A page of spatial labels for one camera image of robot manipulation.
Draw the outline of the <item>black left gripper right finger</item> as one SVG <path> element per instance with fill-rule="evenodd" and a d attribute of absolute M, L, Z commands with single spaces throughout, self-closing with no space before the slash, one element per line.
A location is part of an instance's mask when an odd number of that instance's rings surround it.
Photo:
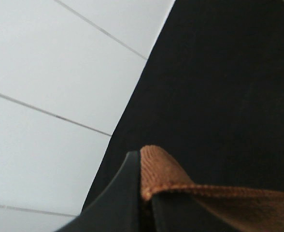
<path fill-rule="evenodd" d="M 156 232 L 236 232 L 205 210 L 186 193 L 159 193 L 152 197 Z"/>

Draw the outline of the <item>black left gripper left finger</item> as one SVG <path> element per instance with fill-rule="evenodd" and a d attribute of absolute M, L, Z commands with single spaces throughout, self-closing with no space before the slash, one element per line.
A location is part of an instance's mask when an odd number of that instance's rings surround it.
<path fill-rule="evenodd" d="M 104 191 L 59 232 L 140 231 L 141 156 L 131 151 Z"/>

